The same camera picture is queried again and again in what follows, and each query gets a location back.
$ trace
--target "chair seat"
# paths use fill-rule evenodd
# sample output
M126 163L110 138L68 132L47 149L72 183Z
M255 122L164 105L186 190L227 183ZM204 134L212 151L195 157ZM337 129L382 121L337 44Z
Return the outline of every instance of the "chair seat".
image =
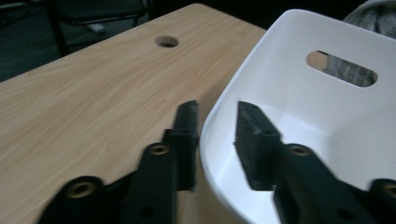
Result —
M50 4L69 23L142 16L147 11L140 0L51 0Z

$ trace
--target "gray cloth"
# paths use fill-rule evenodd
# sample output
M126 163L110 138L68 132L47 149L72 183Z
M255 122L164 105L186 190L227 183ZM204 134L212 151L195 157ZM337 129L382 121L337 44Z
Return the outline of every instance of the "gray cloth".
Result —
M369 0L347 15L345 22L396 39L396 1ZM376 81L373 71L329 56L324 72L360 87Z

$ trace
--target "wood grain surface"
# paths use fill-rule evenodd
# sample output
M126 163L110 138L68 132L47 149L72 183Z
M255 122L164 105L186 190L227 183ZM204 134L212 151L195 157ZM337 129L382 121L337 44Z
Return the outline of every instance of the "wood grain surface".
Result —
M263 34L195 4L1 83L0 223L35 223L77 176L130 173L181 103L198 101L202 125Z
M314 51L306 57L306 63L313 67L318 69L319 71L322 71L326 68L327 66L327 59L328 56L327 54L324 54L319 51Z

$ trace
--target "dark background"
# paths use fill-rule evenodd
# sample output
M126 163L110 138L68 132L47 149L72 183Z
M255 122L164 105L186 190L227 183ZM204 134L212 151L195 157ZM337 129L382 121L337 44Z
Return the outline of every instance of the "dark background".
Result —
M31 3L29 7L4 8L15 3ZM286 10L307 9L342 20L363 0L151 0L154 18L192 3L201 3L250 22L264 29ZM139 24L147 22L146 16ZM86 27L63 24L70 43L100 41L132 28L132 21L103 23L106 33L98 35ZM71 49L77 51L88 46ZM59 59L47 14L40 0L0 0L0 82Z
M364 0L153 0L154 15L161 16L191 3L202 3L262 28L269 26L286 10L306 9L342 20Z

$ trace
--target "black metal bracket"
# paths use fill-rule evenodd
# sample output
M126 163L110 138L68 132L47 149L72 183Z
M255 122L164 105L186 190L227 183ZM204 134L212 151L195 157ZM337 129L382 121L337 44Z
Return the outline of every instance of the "black metal bracket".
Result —
M256 105L238 103L234 144L250 187L275 191L282 223L396 223L396 181L364 191L338 180L309 147L283 144Z
M179 106L173 129L147 146L136 171L104 185L95 176L65 184L39 224L176 223L177 191L195 186L198 105Z

